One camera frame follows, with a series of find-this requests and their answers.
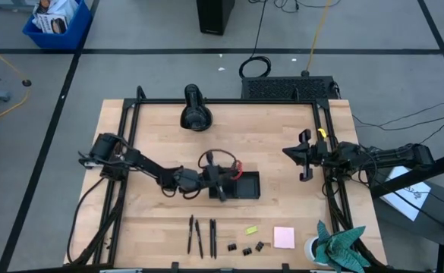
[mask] wooden tabletop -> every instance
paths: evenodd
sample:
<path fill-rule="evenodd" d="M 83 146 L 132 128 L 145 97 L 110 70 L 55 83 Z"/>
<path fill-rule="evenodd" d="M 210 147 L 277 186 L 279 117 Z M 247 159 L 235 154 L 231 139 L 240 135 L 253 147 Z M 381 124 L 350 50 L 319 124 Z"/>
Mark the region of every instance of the wooden tabletop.
<path fill-rule="evenodd" d="M 94 139 L 98 133 L 117 132 L 122 103 L 122 100 L 103 102 Z M 192 200 L 183 199 L 181 194 L 166 198 L 151 177 L 140 172 L 130 173 L 115 267 L 170 268 L 172 262 L 179 262 L 181 268 L 276 269 L 281 268 L 282 263 L 288 263 L 293 269 L 315 268 L 304 256 L 304 243 L 316 236 L 318 220 L 326 222 L 331 229 L 328 202 L 321 193 L 323 172 L 313 168 L 313 180 L 300 182 L 301 168 L 282 153 L 282 148 L 298 144 L 298 134 L 303 129 L 311 129 L 316 136 L 311 107 L 210 104 L 213 126 L 202 133 L 179 126 L 183 107 L 142 105 L 134 147 L 163 167 L 183 165 L 195 170 L 198 170 L 197 160 L 203 152 L 226 149 L 244 163 L 245 171 L 259 171 L 260 199 L 229 199 L 221 203 L 209 199 L 208 190 Z M 348 101 L 330 101 L 330 108 L 339 141 L 356 143 Z M 215 160 L 220 165 L 231 164 L 231 159 L 224 155 L 215 154 Z M 98 181 L 99 172 L 99 168 L 86 171 L 81 195 Z M 99 228 L 106 185 L 104 182 L 95 189 L 80 208 L 71 244 L 73 259 Z M 363 242 L 378 260 L 386 263 L 369 190 L 353 182 L 347 182 L 346 188 L 354 226 L 367 226 Z M 193 237 L 191 254 L 187 254 L 191 215 L 200 222 L 204 259 L 200 258 L 196 237 Z M 217 259 L 209 257 L 211 218 L 217 222 Z M 259 231 L 245 235 L 244 230 L 254 225 Z M 274 227 L 294 228 L 295 249 L 273 247 Z M 255 250 L 259 241 L 265 243 L 260 253 Z M 236 251 L 227 250 L 230 243 L 237 244 Z M 109 244 L 110 235 L 105 238 L 103 262 Z M 241 251 L 247 247 L 252 248 L 253 254 L 243 256 Z"/>

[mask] eraser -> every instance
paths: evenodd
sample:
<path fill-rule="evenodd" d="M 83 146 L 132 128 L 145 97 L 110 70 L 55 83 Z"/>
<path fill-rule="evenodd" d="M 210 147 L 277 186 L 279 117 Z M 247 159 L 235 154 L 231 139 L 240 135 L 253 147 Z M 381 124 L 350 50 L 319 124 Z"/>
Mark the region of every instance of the eraser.
<path fill-rule="evenodd" d="M 250 235 L 255 232 L 257 232 L 257 226 L 249 227 L 245 230 L 245 235 Z"/>

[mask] pink sticky note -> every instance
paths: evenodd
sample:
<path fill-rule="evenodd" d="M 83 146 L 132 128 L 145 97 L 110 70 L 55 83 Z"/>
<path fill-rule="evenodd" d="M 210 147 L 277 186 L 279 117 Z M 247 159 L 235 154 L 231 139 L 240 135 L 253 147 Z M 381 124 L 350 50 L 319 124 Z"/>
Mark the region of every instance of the pink sticky note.
<path fill-rule="evenodd" d="M 294 228 L 274 227 L 274 247 L 294 249 Z"/>

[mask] gray floor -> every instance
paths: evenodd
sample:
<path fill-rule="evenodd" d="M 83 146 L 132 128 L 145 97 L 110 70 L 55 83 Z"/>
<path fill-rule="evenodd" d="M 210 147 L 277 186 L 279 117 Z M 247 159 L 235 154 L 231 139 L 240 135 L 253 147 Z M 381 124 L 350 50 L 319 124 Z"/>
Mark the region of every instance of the gray floor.
<path fill-rule="evenodd" d="M 88 49 L 201 49 L 253 46 L 262 5 L 237 0 L 226 34 L 201 34 L 194 0 L 101 0 L 85 47 Z M 323 0 L 313 0 L 324 4 Z M 427 1 L 444 39 L 444 0 Z M 309 48 L 322 11 L 301 7 L 286 14 L 267 5 L 261 48 Z M 0 11 L 0 48 L 36 46 L 22 33 L 28 14 Z M 318 41 L 325 49 L 437 49 L 416 1 L 342 0 L 331 8 Z M 272 76 L 296 76 L 308 55 L 267 55 Z M 25 106 L 0 120 L 0 256 L 43 143 L 71 55 L 6 55 L 33 81 Z M 88 150 L 103 99 L 134 96 L 141 85 L 150 98 L 181 98 L 196 83 L 210 98 L 238 98 L 238 67 L 248 56 L 82 55 L 10 270 L 60 266 L 84 170 L 77 151 Z M 263 68 L 247 66 L 247 75 Z M 312 75 L 332 75 L 355 115 L 382 123 L 444 102 L 444 59 L 440 55 L 315 55 Z M 0 89 L 13 93 L 0 111 L 24 94 L 11 70 L 0 62 Z M 444 107 L 395 126 L 444 116 Z M 420 142 L 442 122 L 387 132 L 358 128 L 364 145 L 390 148 Z M 444 155 L 444 129 L 426 144 Z M 444 186 L 444 175 L 433 180 Z M 436 266 L 437 245 L 380 222 L 390 265 L 424 270 Z"/>

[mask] blue bin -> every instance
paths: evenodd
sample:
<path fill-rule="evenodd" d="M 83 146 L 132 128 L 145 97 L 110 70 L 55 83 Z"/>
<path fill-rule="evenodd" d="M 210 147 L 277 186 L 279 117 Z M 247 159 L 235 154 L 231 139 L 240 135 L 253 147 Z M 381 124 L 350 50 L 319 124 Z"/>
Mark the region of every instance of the blue bin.
<path fill-rule="evenodd" d="M 82 39 L 83 32 L 92 20 L 92 14 L 84 0 L 75 1 L 78 3 L 78 8 L 68 24 L 66 33 L 43 33 L 41 29 L 33 24 L 33 15 L 24 26 L 23 33 L 28 35 L 42 49 L 76 49 Z"/>

